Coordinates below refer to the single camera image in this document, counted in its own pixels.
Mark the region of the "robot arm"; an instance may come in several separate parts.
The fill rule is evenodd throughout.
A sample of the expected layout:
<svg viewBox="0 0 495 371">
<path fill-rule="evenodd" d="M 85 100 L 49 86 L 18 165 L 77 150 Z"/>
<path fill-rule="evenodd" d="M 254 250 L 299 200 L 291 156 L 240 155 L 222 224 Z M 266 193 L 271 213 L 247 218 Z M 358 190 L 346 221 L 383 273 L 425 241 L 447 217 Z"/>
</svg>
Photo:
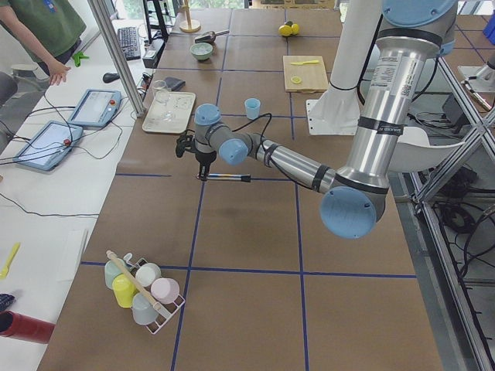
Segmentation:
<svg viewBox="0 0 495 371">
<path fill-rule="evenodd" d="M 287 178 L 324 195 L 321 219 L 337 236 L 368 234 L 382 217 L 389 189 L 387 171 L 425 61 L 453 46 L 454 1 L 384 1 L 379 29 L 373 31 L 380 55 L 346 164 L 333 170 L 262 134 L 235 133 L 213 104 L 195 113 L 190 151 L 206 180 L 221 157 L 230 165 L 252 157 Z"/>
</svg>

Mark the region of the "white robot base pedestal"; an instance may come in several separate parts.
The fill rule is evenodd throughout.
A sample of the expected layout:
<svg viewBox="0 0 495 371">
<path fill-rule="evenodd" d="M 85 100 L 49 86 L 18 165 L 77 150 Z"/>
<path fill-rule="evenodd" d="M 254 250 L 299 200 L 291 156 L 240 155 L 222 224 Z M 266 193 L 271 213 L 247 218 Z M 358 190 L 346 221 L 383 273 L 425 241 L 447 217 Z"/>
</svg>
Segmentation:
<svg viewBox="0 0 495 371">
<path fill-rule="evenodd" d="M 381 6 L 381 1 L 349 2 L 329 86 L 319 99 L 306 101 L 311 135 L 355 134 L 360 118 L 357 86 L 374 48 Z"/>
</svg>

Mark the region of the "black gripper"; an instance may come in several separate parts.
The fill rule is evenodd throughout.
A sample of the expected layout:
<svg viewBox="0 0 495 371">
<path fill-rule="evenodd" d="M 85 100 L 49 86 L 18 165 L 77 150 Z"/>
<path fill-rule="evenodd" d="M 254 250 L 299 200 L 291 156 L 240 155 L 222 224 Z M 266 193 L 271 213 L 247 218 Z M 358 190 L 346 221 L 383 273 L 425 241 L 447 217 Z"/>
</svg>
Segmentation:
<svg viewBox="0 0 495 371">
<path fill-rule="evenodd" d="M 215 162 L 217 158 L 217 153 L 215 151 L 206 153 L 197 150 L 195 153 L 195 158 L 200 164 L 198 178 L 199 180 L 205 182 L 210 174 L 210 165 Z"/>
</svg>

